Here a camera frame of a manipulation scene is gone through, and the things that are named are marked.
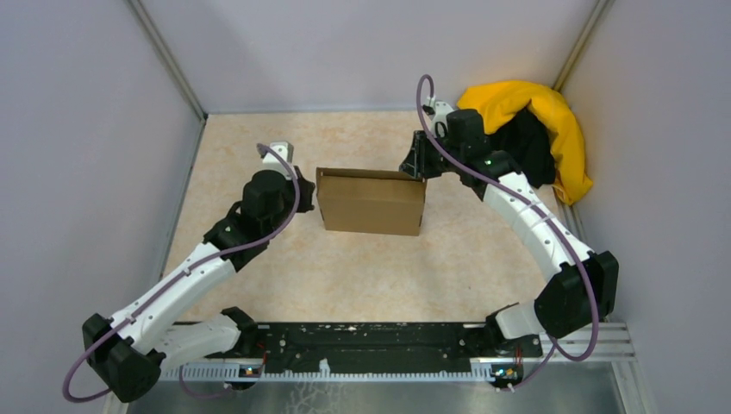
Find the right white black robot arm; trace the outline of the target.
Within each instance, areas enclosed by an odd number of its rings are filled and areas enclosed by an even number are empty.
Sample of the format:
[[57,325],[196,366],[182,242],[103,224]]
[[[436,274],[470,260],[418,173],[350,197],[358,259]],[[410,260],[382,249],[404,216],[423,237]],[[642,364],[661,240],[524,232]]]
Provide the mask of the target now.
[[513,157],[491,147],[481,115],[438,101],[422,106],[419,117],[422,129],[413,134],[400,171],[417,180],[457,174],[512,228],[546,281],[536,299],[486,318],[487,348],[507,355],[520,337],[546,333],[559,339],[609,314],[617,259],[610,252],[596,253],[556,218]]

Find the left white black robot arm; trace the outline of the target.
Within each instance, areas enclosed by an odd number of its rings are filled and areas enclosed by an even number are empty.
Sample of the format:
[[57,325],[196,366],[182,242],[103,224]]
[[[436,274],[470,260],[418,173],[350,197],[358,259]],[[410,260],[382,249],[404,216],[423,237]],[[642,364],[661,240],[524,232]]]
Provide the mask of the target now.
[[173,368],[214,354],[260,354],[256,322],[229,307],[207,321],[178,318],[211,289],[236,275],[294,214],[313,210],[316,186],[300,172],[256,172],[242,199],[203,236],[168,276],[111,317],[94,314],[82,326],[85,359],[121,402],[144,396]]

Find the brown cardboard box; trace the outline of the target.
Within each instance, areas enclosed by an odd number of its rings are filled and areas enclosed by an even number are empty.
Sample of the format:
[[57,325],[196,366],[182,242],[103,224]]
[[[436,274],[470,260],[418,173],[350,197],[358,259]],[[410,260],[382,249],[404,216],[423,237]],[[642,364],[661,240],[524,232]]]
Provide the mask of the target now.
[[316,169],[316,198],[328,231],[418,236],[426,192],[426,181],[404,172]]

